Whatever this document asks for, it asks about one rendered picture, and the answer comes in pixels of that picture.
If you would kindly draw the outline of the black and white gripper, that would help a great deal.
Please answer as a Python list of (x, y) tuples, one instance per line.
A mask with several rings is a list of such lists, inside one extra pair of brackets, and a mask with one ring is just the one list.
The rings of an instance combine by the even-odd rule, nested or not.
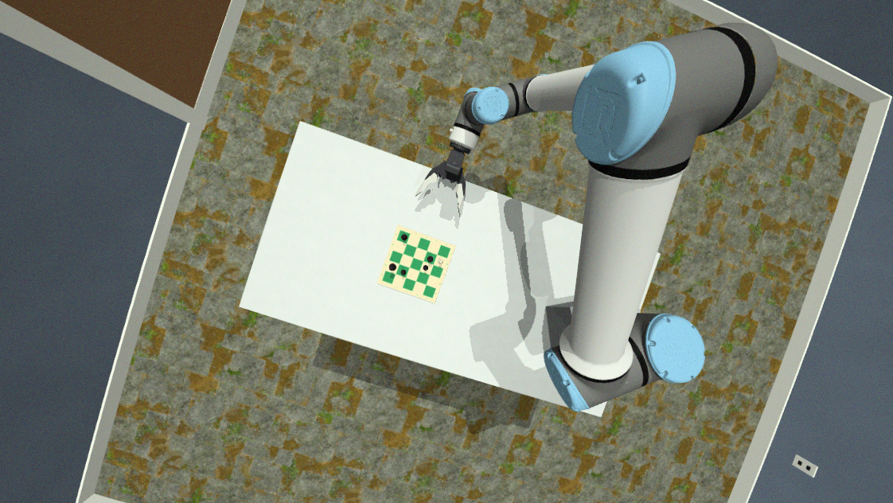
[[(468, 149), (468, 148), (466, 148), (462, 145), (459, 145), (455, 142), (450, 142), (449, 146), (453, 147), (456, 151), (459, 151), (462, 153), (469, 154), (471, 151), (471, 149)], [(445, 172), (444, 169), (445, 169), (446, 164), (447, 164), (447, 161), (443, 160), (443, 163), (441, 163), (441, 165), (436, 166), (435, 168), (433, 168), (431, 170), (431, 172), (429, 172), (429, 174), (426, 176), (426, 179), (424, 179), (423, 183), (420, 184), (417, 192), (415, 193), (415, 197), (417, 195), (419, 195), (419, 193), (421, 193), (423, 189), (427, 188), (427, 186), (430, 183), (436, 182), (437, 177), (443, 177), (443, 179), (448, 179), (448, 180), (450, 180), (450, 183), (457, 182), (456, 186), (455, 186), (455, 192), (457, 193), (457, 201), (458, 201), (457, 209), (458, 209), (459, 214), (461, 214), (462, 204), (463, 204), (463, 199), (464, 199), (464, 189), (466, 189), (466, 181), (464, 181), (463, 172), (462, 172), (463, 168), (461, 168), (459, 175), (455, 175), (455, 174), (452, 174), (449, 172)]]

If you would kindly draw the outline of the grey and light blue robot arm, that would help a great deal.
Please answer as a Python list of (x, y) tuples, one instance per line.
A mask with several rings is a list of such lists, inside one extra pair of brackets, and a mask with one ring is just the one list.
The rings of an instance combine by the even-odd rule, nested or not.
[(657, 380), (689, 382), (704, 366), (691, 322), (638, 309), (696, 138), (749, 114), (777, 72), (766, 32), (741, 22), (719, 26), (743, 34), (755, 58), (724, 27), (644, 41), (590, 66), (470, 88), (450, 129), (449, 140), (475, 149), (484, 125), (572, 111), (574, 141), (590, 165), (583, 236), (571, 324), (558, 347), (544, 352), (572, 411)]

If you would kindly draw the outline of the green and cream chessboard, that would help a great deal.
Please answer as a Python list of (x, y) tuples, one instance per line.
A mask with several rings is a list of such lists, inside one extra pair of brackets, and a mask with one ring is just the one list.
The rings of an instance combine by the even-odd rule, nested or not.
[[(401, 239), (403, 234), (407, 240)], [(376, 283), (436, 303), (455, 247), (398, 225)], [(432, 262), (427, 261), (429, 256), (433, 257)], [(443, 259), (442, 264), (439, 259)], [(389, 270), (391, 263), (396, 265), (394, 271)], [(429, 269), (425, 271), (424, 265)], [(402, 270), (407, 274), (402, 275)]]

